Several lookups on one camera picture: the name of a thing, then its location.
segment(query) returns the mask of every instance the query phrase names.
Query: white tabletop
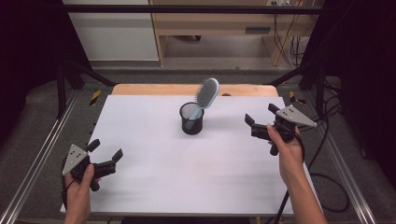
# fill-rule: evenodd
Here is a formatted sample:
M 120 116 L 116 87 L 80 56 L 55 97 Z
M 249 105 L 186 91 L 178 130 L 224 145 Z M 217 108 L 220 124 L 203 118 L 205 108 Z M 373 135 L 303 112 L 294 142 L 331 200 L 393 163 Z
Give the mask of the white tabletop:
M 250 136 L 248 113 L 272 123 L 280 97 L 217 97 L 196 135 L 181 130 L 179 108 L 192 96 L 109 95 L 92 134 L 92 162 L 122 148 L 117 172 L 91 194 L 92 212 L 112 216 L 273 215 L 286 187 L 267 141 Z M 284 215 L 291 215 L 287 203 Z

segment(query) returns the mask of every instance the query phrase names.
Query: light blue hairbrush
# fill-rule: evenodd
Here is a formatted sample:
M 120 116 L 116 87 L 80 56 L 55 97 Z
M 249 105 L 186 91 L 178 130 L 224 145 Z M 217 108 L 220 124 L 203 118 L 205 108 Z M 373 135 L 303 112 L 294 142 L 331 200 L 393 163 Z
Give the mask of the light blue hairbrush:
M 212 105 L 213 101 L 215 100 L 216 96 L 219 93 L 219 82 L 215 78 L 209 78 L 205 80 L 201 87 L 199 88 L 198 92 L 195 94 L 195 101 L 197 103 L 197 107 L 195 108 L 192 115 L 189 117 L 189 120 L 186 123 L 186 128 L 191 129 L 194 124 L 194 121 L 197 119 L 200 111 L 202 109 L 207 109 Z

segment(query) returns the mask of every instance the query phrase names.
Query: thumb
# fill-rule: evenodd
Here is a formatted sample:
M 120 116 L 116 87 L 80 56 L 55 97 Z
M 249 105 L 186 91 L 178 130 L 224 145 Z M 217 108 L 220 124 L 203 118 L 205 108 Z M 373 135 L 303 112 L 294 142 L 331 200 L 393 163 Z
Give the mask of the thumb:
M 81 180 L 81 187 L 84 189 L 88 189 L 90 187 L 91 181 L 93 179 L 93 174 L 95 173 L 94 167 L 92 164 L 89 164 L 87 166 L 87 169 L 85 169 L 84 176 L 82 177 Z
M 281 148 L 286 146 L 282 137 L 279 135 L 279 132 L 271 124 L 267 124 L 267 131 L 272 141 L 276 144 L 278 150 L 281 150 Z

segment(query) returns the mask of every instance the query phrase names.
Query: white cabinet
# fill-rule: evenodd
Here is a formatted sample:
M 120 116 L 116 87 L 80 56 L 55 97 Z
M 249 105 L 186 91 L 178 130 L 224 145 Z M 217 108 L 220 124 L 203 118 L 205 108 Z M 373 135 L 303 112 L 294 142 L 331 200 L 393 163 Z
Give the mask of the white cabinet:
M 148 5 L 147 0 L 64 0 L 70 5 Z M 148 13 L 69 13 L 91 62 L 158 61 Z

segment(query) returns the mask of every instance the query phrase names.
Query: black mesh cup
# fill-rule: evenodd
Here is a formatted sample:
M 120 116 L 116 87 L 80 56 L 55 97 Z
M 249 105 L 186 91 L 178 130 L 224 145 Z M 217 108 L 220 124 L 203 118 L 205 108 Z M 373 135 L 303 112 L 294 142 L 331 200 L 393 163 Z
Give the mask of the black mesh cup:
M 191 115 L 194 113 L 197 104 L 194 102 L 189 102 L 184 104 L 180 108 L 180 116 L 181 116 L 181 129 L 184 133 L 194 135 L 198 134 L 203 128 L 203 117 L 205 111 L 201 109 L 199 112 L 197 119 L 189 119 Z

